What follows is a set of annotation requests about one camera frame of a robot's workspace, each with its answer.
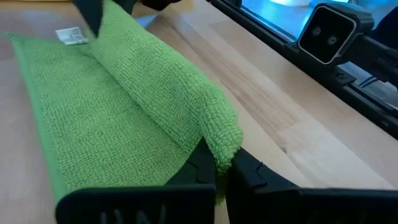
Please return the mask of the black table edge rail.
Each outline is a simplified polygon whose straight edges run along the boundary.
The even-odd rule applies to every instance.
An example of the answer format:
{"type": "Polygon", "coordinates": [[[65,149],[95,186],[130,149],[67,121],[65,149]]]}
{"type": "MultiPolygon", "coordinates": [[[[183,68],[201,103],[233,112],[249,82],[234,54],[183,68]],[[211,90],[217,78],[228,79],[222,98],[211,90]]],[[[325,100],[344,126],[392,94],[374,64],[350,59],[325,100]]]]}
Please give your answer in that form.
{"type": "Polygon", "coordinates": [[[337,65],[321,65],[305,56],[297,42],[289,40],[271,25],[256,19],[253,13],[241,5],[242,0],[207,1],[398,140],[398,110],[367,93],[355,83],[354,75],[337,65]]]}

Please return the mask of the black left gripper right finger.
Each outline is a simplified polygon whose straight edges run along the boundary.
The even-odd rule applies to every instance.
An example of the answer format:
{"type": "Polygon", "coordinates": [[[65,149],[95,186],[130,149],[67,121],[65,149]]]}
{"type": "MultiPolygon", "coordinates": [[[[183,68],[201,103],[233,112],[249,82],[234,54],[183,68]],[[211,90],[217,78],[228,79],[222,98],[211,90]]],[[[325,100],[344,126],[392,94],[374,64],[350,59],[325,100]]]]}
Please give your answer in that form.
{"type": "Polygon", "coordinates": [[[299,187],[244,149],[226,203],[230,224],[398,224],[398,190],[299,187]]]}

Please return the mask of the white towel label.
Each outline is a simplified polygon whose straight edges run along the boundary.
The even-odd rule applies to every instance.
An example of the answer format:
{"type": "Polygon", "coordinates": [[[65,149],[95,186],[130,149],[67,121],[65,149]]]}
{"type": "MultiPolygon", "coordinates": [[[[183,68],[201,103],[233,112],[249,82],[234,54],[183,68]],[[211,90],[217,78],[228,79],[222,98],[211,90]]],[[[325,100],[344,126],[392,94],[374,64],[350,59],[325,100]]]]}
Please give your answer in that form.
{"type": "Polygon", "coordinates": [[[59,40],[65,45],[85,44],[88,39],[83,35],[79,27],[71,27],[55,31],[59,40]]]}

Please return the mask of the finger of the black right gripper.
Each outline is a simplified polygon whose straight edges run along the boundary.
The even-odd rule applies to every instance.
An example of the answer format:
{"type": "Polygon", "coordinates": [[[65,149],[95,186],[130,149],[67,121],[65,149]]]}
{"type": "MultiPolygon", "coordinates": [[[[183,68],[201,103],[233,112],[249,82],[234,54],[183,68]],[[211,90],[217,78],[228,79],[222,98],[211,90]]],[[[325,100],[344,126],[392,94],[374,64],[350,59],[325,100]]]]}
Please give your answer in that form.
{"type": "Polygon", "coordinates": [[[98,37],[103,18],[103,0],[73,0],[90,31],[98,37]]]}
{"type": "Polygon", "coordinates": [[[132,13],[133,7],[137,0],[114,0],[116,4],[121,6],[128,14],[132,13]]]}

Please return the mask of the green microfiber towel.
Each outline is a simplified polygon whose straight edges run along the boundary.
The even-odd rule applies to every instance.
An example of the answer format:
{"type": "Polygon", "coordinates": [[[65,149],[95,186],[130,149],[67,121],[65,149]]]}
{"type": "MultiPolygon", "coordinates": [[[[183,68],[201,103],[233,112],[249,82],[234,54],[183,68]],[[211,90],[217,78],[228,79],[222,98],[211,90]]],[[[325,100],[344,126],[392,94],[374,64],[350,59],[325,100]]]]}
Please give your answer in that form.
{"type": "Polygon", "coordinates": [[[113,0],[103,7],[86,44],[10,35],[55,200],[164,185],[201,140],[225,173],[243,131],[221,88],[113,0]]]}

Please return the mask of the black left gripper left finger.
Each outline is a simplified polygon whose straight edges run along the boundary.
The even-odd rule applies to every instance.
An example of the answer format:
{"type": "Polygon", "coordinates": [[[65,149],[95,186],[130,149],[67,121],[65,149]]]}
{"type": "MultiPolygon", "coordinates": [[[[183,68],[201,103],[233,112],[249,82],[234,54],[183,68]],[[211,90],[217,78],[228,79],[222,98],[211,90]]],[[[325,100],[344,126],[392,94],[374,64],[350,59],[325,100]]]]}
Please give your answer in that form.
{"type": "Polygon", "coordinates": [[[201,139],[162,186],[86,188],[64,196],[57,224],[214,224],[216,167],[201,139]]]}

